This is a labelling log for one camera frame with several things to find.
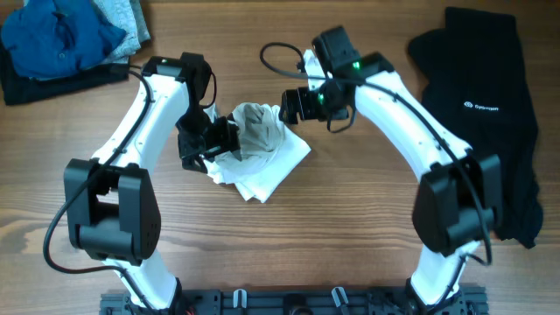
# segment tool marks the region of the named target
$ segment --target wooden tabletop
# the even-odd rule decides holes
[[[241,102],[278,104],[305,83],[261,65],[269,41],[302,49],[344,25],[362,53],[379,51],[420,97],[426,79],[407,56],[409,40],[443,23],[446,5],[514,14],[540,134],[534,167],[544,226],[537,246],[493,241],[491,268],[469,264],[464,283],[485,285],[492,314],[560,312],[560,7],[554,2],[228,1],[147,3],[153,37],[133,62],[150,56],[204,54],[218,76],[224,114]],[[13,10],[0,5],[0,18]],[[295,57],[271,57],[294,70]],[[25,106],[0,106],[0,314],[96,314],[100,294],[123,291],[111,272],[67,276],[41,253],[46,227],[64,200],[62,172],[89,158],[113,133],[138,82],[98,87]],[[416,267],[421,242],[411,224],[417,181],[387,138],[358,117],[332,135],[324,123],[293,127],[311,153],[261,204],[232,186],[181,169],[176,133],[152,177],[162,214],[158,244],[186,289],[401,285]],[[54,259],[95,266],[71,247],[66,219],[52,242]]]

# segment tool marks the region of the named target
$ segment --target black garment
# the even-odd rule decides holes
[[[111,73],[111,67],[112,65],[96,66],[62,79],[32,80],[18,76],[11,62],[10,53],[6,51],[0,40],[0,81],[6,105],[41,101],[56,95],[128,79],[127,73]]]
[[[500,157],[504,220],[496,233],[534,247],[543,225],[532,167],[538,128],[515,18],[447,8],[445,28],[414,38],[409,54],[430,81],[426,109],[474,150]]]

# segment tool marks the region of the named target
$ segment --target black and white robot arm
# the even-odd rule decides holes
[[[325,32],[313,42],[318,57],[312,51],[304,54],[300,70],[307,72],[309,87],[284,93],[281,119],[297,123],[299,115],[301,120],[327,120],[330,128],[331,120],[350,115],[353,122],[358,111],[377,125],[405,157],[420,181],[413,223],[424,244],[407,287],[414,301],[412,312],[426,313],[459,289],[465,259],[480,245],[483,236],[480,223],[485,222],[491,230],[500,222],[499,160],[493,156],[477,157],[468,143],[438,123],[381,55],[361,58],[351,46],[347,51],[349,41],[344,42],[347,36],[341,30]],[[334,45],[340,39],[342,45],[337,48]],[[199,106],[211,75],[202,56],[154,57],[143,67],[142,75],[150,90],[141,85],[113,136],[92,159],[73,159],[65,170],[66,200],[79,194],[67,209],[69,238],[74,247],[84,249],[93,259],[119,268],[116,273],[129,289],[132,311],[185,314],[180,281],[168,271],[156,250],[161,216],[150,174],[173,126],[179,130],[179,156],[187,170],[204,172],[202,158],[238,151],[239,141],[235,126],[226,117],[210,122]],[[325,75],[329,80],[322,80]],[[137,122],[146,97],[151,103],[145,117],[120,154],[112,159]],[[347,105],[353,109],[352,114],[346,110]],[[460,160],[461,167],[468,169],[468,177],[480,196],[482,217],[468,197],[470,192],[457,161],[442,150],[426,122]],[[94,174],[97,180],[80,191],[78,187]],[[97,198],[109,191],[118,191],[118,205]]]

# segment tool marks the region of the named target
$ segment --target white logo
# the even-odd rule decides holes
[[[480,106],[480,105],[476,105],[476,104],[472,104],[469,101],[466,101],[463,105],[465,105],[466,108],[468,109],[478,109],[478,110],[487,110],[487,111],[499,111],[499,108],[493,107],[486,107],[486,106]]]

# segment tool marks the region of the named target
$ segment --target pile of clothes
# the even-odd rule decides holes
[[[150,39],[139,0],[25,0],[1,30],[6,105],[126,80],[115,63]]]

